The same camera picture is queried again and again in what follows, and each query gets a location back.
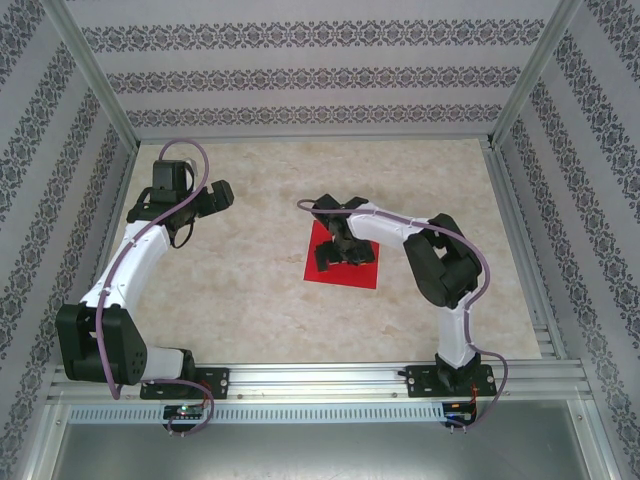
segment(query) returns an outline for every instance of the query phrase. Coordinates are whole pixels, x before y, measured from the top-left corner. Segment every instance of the black object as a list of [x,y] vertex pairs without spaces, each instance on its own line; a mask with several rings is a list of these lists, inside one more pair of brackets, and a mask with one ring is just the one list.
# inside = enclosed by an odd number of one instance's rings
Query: black object
[[[344,205],[340,204],[328,193],[313,204],[313,208],[322,210],[352,210],[369,201],[361,197],[353,197]],[[362,265],[372,263],[376,257],[368,240],[355,238],[349,230],[346,214],[313,213],[313,216],[331,233],[332,240],[316,247],[315,257],[319,272],[326,272],[329,265],[349,263]]]
[[[70,380],[105,383],[95,338],[95,308],[86,304],[63,305],[55,325],[60,339],[64,371]],[[147,364],[147,347],[129,313],[112,305],[104,309],[102,331],[109,346],[109,364],[117,384],[135,385]]]
[[[444,213],[429,224],[463,236],[453,218]],[[435,306],[454,309],[467,293],[478,288],[482,265],[460,241],[424,229],[410,235],[404,249],[420,293]],[[445,249],[444,255],[439,257],[436,249]]]
[[[191,186],[187,187],[187,173],[191,176]],[[157,160],[153,163],[153,186],[145,188],[136,204],[127,213],[127,223],[137,220],[152,221],[167,210],[185,200],[193,192],[195,175],[191,165],[183,160]],[[200,193],[166,219],[160,222],[169,233],[169,241],[174,248],[181,248],[191,238],[196,218],[206,217],[229,208],[233,204],[233,191],[225,180],[211,184],[211,193],[203,188]],[[182,227],[189,226],[187,238],[179,246],[175,237]]]
[[[228,368],[194,366],[194,371],[190,378],[183,375],[180,376],[181,379],[190,380],[208,388],[214,399],[225,400],[227,398],[229,391]],[[203,393],[197,388],[186,385],[143,383],[140,388],[140,398],[142,400],[198,400],[203,398]]]
[[162,412],[163,420],[200,420],[204,415],[202,405],[167,405]]
[[447,374],[448,381],[443,381],[442,372],[449,368],[436,355],[435,365],[409,365],[398,372],[407,380],[409,398],[468,397],[477,389],[478,397],[493,397],[497,393],[493,369],[490,365],[480,364],[480,355],[476,354],[466,366],[458,369],[458,376]]
[[443,403],[445,416],[444,426],[447,428],[462,428],[460,424],[469,426],[476,421],[478,409],[475,403]]

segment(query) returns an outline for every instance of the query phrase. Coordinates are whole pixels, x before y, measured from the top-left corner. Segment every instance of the enclosure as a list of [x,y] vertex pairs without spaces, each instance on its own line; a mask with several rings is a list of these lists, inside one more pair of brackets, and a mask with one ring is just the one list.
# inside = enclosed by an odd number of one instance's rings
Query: enclosure
[[[0,478],[640,478],[639,9],[4,2]],[[180,439],[160,426],[180,402],[68,380],[54,320],[184,137],[235,201],[136,309],[147,344],[228,368],[211,424]],[[200,178],[192,146],[166,158]],[[468,398],[413,398],[398,374],[438,351],[404,251],[381,246],[367,288],[308,281],[296,202],[325,193],[447,213],[487,257],[473,341],[509,376],[486,424],[443,428]]]

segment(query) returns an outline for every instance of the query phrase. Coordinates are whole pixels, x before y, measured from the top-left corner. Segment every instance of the white arm segment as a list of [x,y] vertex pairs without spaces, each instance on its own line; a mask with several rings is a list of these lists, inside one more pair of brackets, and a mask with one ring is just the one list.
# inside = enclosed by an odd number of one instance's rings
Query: white arm segment
[[[464,335],[464,305],[473,293],[465,295],[454,310],[450,308],[438,309],[438,356],[456,369],[464,367],[475,355]],[[473,323],[469,318],[471,338],[473,338],[472,326]]]
[[[115,259],[131,239],[149,222],[137,221],[128,224],[124,230],[124,238],[117,252],[109,262],[98,282],[82,297],[81,302],[86,302],[88,307],[97,307],[102,286],[111,270]],[[153,273],[158,260],[169,250],[169,235],[163,226],[155,225],[145,233],[140,240],[129,250],[127,256],[120,264],[113,281],[109,296],[104,308],[111,305],[120,305],[135,320],[134,314],[140,294],[149,277]],[[160,378],[178,378],[182,373],[184,355],[180,350],[173,348],[159,348],[147,346],[147,364],[142,374],[141,381]]]
[[[373,203],[365,203],[360,205],[356,210],[375,210],[377,212],[389,212],[377,207]],[[428,222],[428,218],[412,218],[405,217],[404,215],[397,215],[398,217],[406,218],[407,220],[414,220],[416,222]],[[414,227],[411,225],[404,225],[398,223],[389,218],[381,217],[379,215],[372,214],[358,214],[352,213],[347,218],[347,224],[353,236],[360,240],[370,240],[372,242],[386,245],[388,247],[404,250],[403,243],[409,238],[409,235],[419,233],[422,228]]]
[[[98,298],[102,291],[102,286],[107,278],[107,274],[111,270],[115,259],[122,249],[131,241],[131,239],[147,225],[149,222],[137,221],[130,223],[124,230],[124,238],[115,253],[109,266],[94,285],[94,287],[82,297],[81,302],[86,302],[88,307],[97,307]],[[129,250],[124,261],[120,264],[113,281],[109,296],[104,304],[105,308],[118,304],[121,308],[125,308],[133,320],[135,320],[134,312],[140,299],[140,294],[147,284],[147,280],[151,276],[156,263],[160,260],[167,250],[169,250],[169,235],[165,227],[158,225],[153,226],[144,236],[136,242]]]
[[[378,208],[373,203],[360,205],[356,210],[387,211]],[[427,223],[427,218],[412,218],[397,215],[408,220]],[[404,242],[409,235],[419,233],[422,228],[405,225],[379,215],[352,213],[347,218],[347,224],[354,237],[360,240],[370,240],[382,245],[404,250]],[[439,343],[438,355],[453,368],[465,366],[475,355],[464,336],[464,305],[471,294],[467,294],[458,306],[438,309]]]

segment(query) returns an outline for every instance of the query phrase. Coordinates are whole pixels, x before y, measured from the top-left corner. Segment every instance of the decorative border pattern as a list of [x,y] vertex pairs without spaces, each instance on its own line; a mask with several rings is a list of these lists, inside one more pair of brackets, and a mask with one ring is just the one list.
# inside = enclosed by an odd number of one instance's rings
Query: decorative border pattern
[[622,185],[624,197],[630,200],[634,218],[640,223],[640,164],[636,147],[625,134],[622,122],[570,33],[560,40],[554,55],[582,113],[587,117],[600,150],[617,177],[618,185]]
[[[24,443],[24,437],[29,427],[29,420],[33,416],[36,408],[37,396],[43,382],[43,375],[47,368],[51,352],[56,345],[55,342],[55,317],[62,304],[67,301],[73,282],[77,273],[77,268],[83,251],[89,238],[91,225],[93,224],[100,197],[104,193],[114,154],[119,145],[118,135],[113,128],[109,127],[107,135],[100,153],[96,160],[93,173],[89,180],[89,186],[84,194],[82,205],[78,212],[73,230],[69,237],[67,249],[62,256],[62,263],[56,277],[56,284],[52,287],[51,295],[47,300],[42,320],[40,321],[39,333],[36,336],[29,360],[25,365],[25,372],[20,379],[20,389],[16,392],[16,400],[8,410],[9,421],[4,425],[4,434],[0,438],[0,478],[11,478],[13,469],[17,463],[20,450]],[[126,162],[122,170],[120,182],[118,182],[118,192],[114,197],[112,208],[113,214],[118,198],[122,180],[126,172]],[[110,220],[107,221],[103,238],[109,231]]]
[[96,53],[382,45],[533,45],[537,20],[358,20],[85,27]]
[[598,322],[598,316],[592,306],[589,290],[580,273],[578,262],[574,258],[571,243],[567,239],[567,232],[558,214],[536,151],[520,117],[511,128],[511,136],[535,196],[547,230],[547,237],[576,314],[576,320],[582,329],[585,347],[591,356],[591,362],[595,365],[596,376],[602,383],[602,391],[606,393],[606,402],[612,412],[612,420],[617,424],[616,432],[625,446],[625,454],[629,456],[631,470],[635,475],[640,476],[640,445],[638,444],[640,427],[636,423],[636,414],[631,408],[629,395],[623,390],[624,382],[618,379],[620,370],[611,360],[613,352],[609,348],[607,338],[601,332],[602,325]]
[[640,82],[640,15],[627,0],[587,0],[587,6],[609,37],[634,81]]
[[640,290],[631,283],[633,276],[628,273],[627,261],[616,246],[616,237],[609,230],[604,211],[600,208],[569,133],[542,80],[532,90],[530,99],[575,201],[580,219],[584,222],[584,229],[589,235],[593,252],[599,259],[604,278],[609,283],[614,302],[621,311],[620,318],[627,322],[627,332],[634,339],[633,348],[637,349],[640,347]]
[[127,110],[134,127],[316,123],[493,122],[502,105],[330,105]]
[[38,275],[38,267],[47,249],[51,232],[55,228],[62,204],[67,196],[73,174],[80,161],[93,123],[98,116],[100,102],[91,89],[87,91],[67,140],[47,182],[47,188],[38,204],[38,213],[29,225],[29,234],[20,247],[20,258],[9,275],[4,295],[0,298],[0,360],[6,358],[6,350],[13,341],[13,332],[18,328],[23,304]]
[[44,9],[38,0],[15,0],[0,22],[0,85],[7,83],[38,25]]
[[520,67],[363,67],[112,73],[125,93],[306,90],[328,88],[512,87]]
[[19,127],[15,129],[0,158],[0,224],[6,220],[5,214],[11,209],[18,188],[22,185],[22,177],[33,162],[33,156],[75,68],[71,53],[61,42],[35,94],[29,100],[29,107],[20,118]]

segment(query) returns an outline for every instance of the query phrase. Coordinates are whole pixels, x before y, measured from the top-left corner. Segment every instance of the cable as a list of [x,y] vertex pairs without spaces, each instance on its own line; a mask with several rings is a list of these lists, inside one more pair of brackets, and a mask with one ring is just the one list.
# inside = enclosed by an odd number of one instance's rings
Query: cable
[[207,414],[207,417],[200,422],[199,424],[197,424],[195,427],[193,427],[191,430],[188,430],[186,432],[176,432],[175,430],[171,429],[171,425],[173,425],[173,421],[180,418],[180,417],[171,417],[169,419],[169,423],[167,423],[167,430],[169,431],[169,435],[173,435],[173,434],[178,434],[181,437],[186,437],[187,435],[193,435],[194,433],[199,432],[200,430],[202,430],[213,418],[213,394],[211,393],[211,390],[207,390],[207,388],[204,385],[200,385],[199,383],[195,383],[195,382],[190,382],[188,380],[180,380],[180,379],[158,379],[158,380],[151,380],[150,382],[147,382],[150,384],[154,384],[154,383],[160,383],[160,384],[168,384],[168,385],[186,385],[188,387],[193,387],[193,388],[197,388],[198,390],[204,392],[204,394],[209,397],[209,402],[211,403],[211,408],[209,409],[209,413]]
[[176,250],[181,249],[182,247],[184,247],[187,242],[189,241],[189,239],[191,238],[191,235],[193,235],[193,226],[195,225],[195,216],[191,219],[191,221],[189,222],[189,233],[187,233],[187,238],[185,238],[182,243],[180,245],[176,246],[176,240],[175,238],[170,238],[169,239],[169,243],[171,244],[171,246],[173,248],[175,248]]
[[420,228],[424,228],[426,230],[431,230],[433,232],[438,232],[438,233],[441,233],[443,235],[447,235],[447,236],[453,238],[454,240],[459,241],[465,247],[467,247],[469,250],[471,250],[475,254],[476,257],[478,257],[478,260],[480,261],[480,264],[482,265],[482,268],[484,269],[484,283],[482,284],[480,289],[477,291],[477,293],[475,295],[473,295],[469,300],[467,300],[467,302],[464,304],[464,336],[465,336],[465,340],[467,341],[467,343],[469,344],[469,346],[471,347],[471,349],[474,352],[479,353],[480,355],[485,355],[485,356],[497,358],[498,360],[500,360],[502,362],[502,366],[503,366],[503,369],[504,369],[504,374],[502,376],[502,381],[500,382],[500,386],[498,387],[498,390],[496,391],[496,394],[493,397],[493,400],[491,400],[491,403],[484,410],[482,415],[480,417],[476,418],[476,421],[473,422],[471,425],[468,425],[464,430],[466,432],[466,431],[472,430],[473,428],[478,426],[478,424],[481,421],[483,421],[487,417],[487,415],[495,408],[495,405],[498,402],[498,400],[500,399],[500,396],[502,395],[502,392],[504,391],[504,387],[507,384],[507,379],[509,377],[509,365],[507,364],[507,360],[499,353],[489,352],[487,350],[482,350],[481,348],[476,347],[476,345],[473,343],[473,339],[471,338],[471,331],[470,331],[470,323],[471,323],[471,320],[470,320],[470,309],[471,309],[471,306],[475,302],[477,302],[480,299],[480,297],[482,297],[482,295],[485,294],[485,292],[489,288],[489,283],[491,282],[491,270],[489,268],[489,262],[487,261],[487,258],[483,255],[483,253],[480,251],[480,249],[478,247],[476,247],[473,243],[471,243],[465,237],[463,237],[462,235],[457,234],[456,232],[452,232],[451,230],[447,230],[446,228],[438,227],[436,225],[431,225],[429,223],[424,223],[424,222],[416,221],[416,220],[413,220],[413,219],[404,218],[404,217],[401,217],[399,215],[394,215],[393,213],[390,213],[390,212],[385,212],[383,210],[374,210],[374,209],[366,209],[366,208],[362,208],[362,209],[358,208],[358,209],[329,210],[329,209],[320,209],[320,208],[307,207],[307,206],[304,205],[305,203],[315,204],[315,200],[310,200],[310,199],[305,198],[305,199],[302,199],[302,200],[298,200],[298,203],[296,205],[297,205],[297,207],[299,209],[304,210],[305,212],[309,212],[309,213],[319,213],[319,214],[324,214],[324,215],[350,215],[350,214],[377,215],[377,216],[380,216],[380,217],[388,218],[389,220],[393,220],[395,222],[402,223],[404,225],[413,225],[415,227],[420,227]]
[[[178,210],[183,208],[185,205],[189,204],[189,202],[191,202],[194,198],[196,198],[196,196],[198,196],[198,194],[205,187],[207,183],[207,178],[209,177],[209,157],[207,157],[207,152],[205,152],[204,148],[202,148],[202,146],[194,140],[191,140],[188,138],[176,138],[174,140],[171,140],[170,142],[167,142],[165,146],[162,147],[162,150],[160,150],[160,155],[158,156],[158,159],[162,160],[164,158],[164,154],[166,153],[167,149],[171,145],[174,145],[176,143],[189,143],[200,151],[200,153],[202,154],[202,159],[204,160],[204,173],[202,175],[202,180],[200,181],[196,189],[193,192],[191,192],[191,194],[187,198],[185,198],[182,202],[177,204],[175,207],[170,208],[169,210],[164,212],[162,215],[160,215],[159,217],[156,217],[153,221],[149,222],[147,225],[142,227],[142,229],[131,239],[131,241],[124,246],[120,254],[114,260],[113,265],[109,269],[109,272],[107,273],[107,277],[105,279],[104,285],[102,286],[100,297],[98,299],[98,306],[96,307],[96,339],[98,341],[98,351],[100,353],[100,361],[102,362],[102,369],[104,370],[104,376],[105,376],[105,379],[107,380],[107,385],[109,386],[111,396],[115,400],[118,400],[120,398],[120,391],[122,390],[122,385],[118,385],[116,387],[115,380],[113,379],[113,373],[111,372],[109,357],[107,355],[107,350],[104,344],[104,332],[102,330],[102,316],[104,312],[104,304],[107,300],[107,296],[109,295],[109,289],[111,288],[111,282],[113,281],[113,277],[115,276],[116,272],[118,271],[118,268],[122,264],[122,261],[127,256],[127,253],[129,252],[129,250],[135,247],[136,242],[140,240],[151,228],[158,225],[165,218],[169,217],[170,215],[173,215],[175,212],[177,212]],[[204,390],[204,387],[202,387],[201,385],[194,382],[189,382],[187,380],[175,379],[175,380],[169,381],[167,379],[158,379],[158,380],[153,380],[153,382],[188,385],[190,387],[197,388],[199,390]],[[211,419],[211,415],[213,415],[213,397],[212,396],[211,396],[211,405],[212,406],[211,406],[211,412],[209,417],[205,422],[203,422],[200,425],[205,425]],[[191,431],[192,432],[198,431],[200,428],[194,427]]]

